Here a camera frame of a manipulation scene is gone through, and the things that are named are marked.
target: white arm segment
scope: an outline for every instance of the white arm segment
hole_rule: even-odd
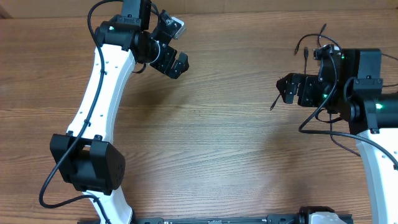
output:
[[[358,136],[370,139],[398,160],[398,128],[380,129],[380,134],[370,130]],[[392,161],[380,150],[362,141],[356,141],[361,153],[368,182],[369,198],[374,224],[398,223],[398,170]]]
[[[124,51],[120,46],[104,44],[101,49],[104,55],[106,75],[90,119],[91,124],[86,128],[82,138],[93,139],[95,135],[100,135],[102,136],[102,141],[113,143],[114,120],[124,87],[131,72],[134,70],[136,61],[130,50],[128,52]],[[74,137],[80,132],[94,100],[98,82],[100,81],[100,71],[101,59],[96,48],[93,73],[91,74],[85,96],[75,119],[68,127],[68,131],[73,131]]]
[[[104,207],[105,214],[112,224],[131,223],[132,209],[127,204],[126,199],[124,198],[122,187],[119,187],[117,190],[112,191],[112,194],[110,196],[104,195],[101,192],[94,192],[90,190],[83,192],[83,194],[91,194],[99,198],[102,206]],[[93,205],[99,217],[101,218],[101,224],[105,224],[105,218],[102,216],[98,204],[93,203]]]

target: wooden table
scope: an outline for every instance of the wooden table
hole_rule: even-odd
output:
[[[297,131],[313,108],[281,101],[269,107],[278,95],[276,81],[303,70],[302,53],[293,56],[301,36],[327,23],[325,34],[343,47],[377,47],[397,56],[398,11],[180,18],[188,30],[171,46],[188,54],[189,71],[178,80],[152,68],[134,75],[116,118],[114,145],[127,163],[122,187],[137,216],[259,216],[325,205],[352,213],[356,223],[371,223],[361,159],[328,136]],[[93,25],[106,19],[93,18]],[[302,48],[314,48],[315,39]],[[0,20],[0,223],[96,217],[88,200],[52,210],[38,202],[55,164],[50,139],[65,133],[75,116],[93,52],[85,18]],[[385,83],[396,82],[398,63],[382,62]],[[309,60],[308,72],[317,74],[316,61]],[[347,124],[336,129],[347,131]],[[354,147],[350,139],[337,139]],[[79,194],[58,173],[45,201]]]

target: wooden surface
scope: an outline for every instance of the wooden surface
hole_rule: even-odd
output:
[[[114,145],[127,163],[122,187],[137,216],[259,216],[325,205],[370,223],[361,159],[328,136],[297,131],[313,109],[281,101],[274,111],[269,107],[278,95],[276,81],[303,70],[302,54],[293,56],[301,36],[327,22],[325,34],[343,47],[379,47],[397,56],[398,11],[180,18],[188,30],[171,46],[189,55],[189,71],[178,80],[152,68],[134,75],[116,118]],[[93,25],[105,19],[93,18]],[[51,136],[65,133],[91,74],[94,44],[86,19],[1,20],[0,30],[0,223],[94,218],[88,200],[53,210],[38,202],[55,164]],[[315,38],[304,46],[315,47]],[[396,82],[398,63],[382,62],[385,83]],[[316,61],[308,66],[318,72]],[[347,131],[346,124],[336,130]],[[57,174],[45,201],[77,195]]]
[[[99,0],[0,0],[13,18],[78,17],[86,16]],[[153,0],[159,10],[171,14],[314,11],[353,9],[395,9],[398,0]],[[121,4],[114,2],[100,6],[97,16],[120,14]]]

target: wood grain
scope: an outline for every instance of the wood grain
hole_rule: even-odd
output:
[[[0,6],[13,18],[80,17],[86,16],[99,0],[0,0]],[[153,0],[159,10],[171,14],[395,9],[398,0]],[[97,16],[120,14],[121,4],[100,6]]]
[[[105,19],[93,18],[94,26]],[[379,47],[396,56],[397,11],[181,19],[187,33],[171,46],[188,54],[189,71],[178,80],[152,68],[134,75],[116,118],[114,145],[127,162],[122,186],[138,217],[258,216],[326,205],[352,213],[356,223],[370,223],[361,160],[327,136],[298,133],[312,109],[269,107],[278,94],[276,81],[303,70],[301,55],[293,56],[301,36],[327,23],[325,34],[343,47]],[[65,132],[91,74],[94,44],[85,18],[1,20],[0,30],[0,223],[95,218],[89,201],[47,210],[37,199],[54,166],[50,138]],[[304,46],[315,47],[315,39]],[[308,72],[317,69],[311,60]],[[396,82],[397,62],[384,58],[382,76],[385,83]],[[344,123],[336,129],[347,131]],[[76,195],[57,174],[45,201]]]

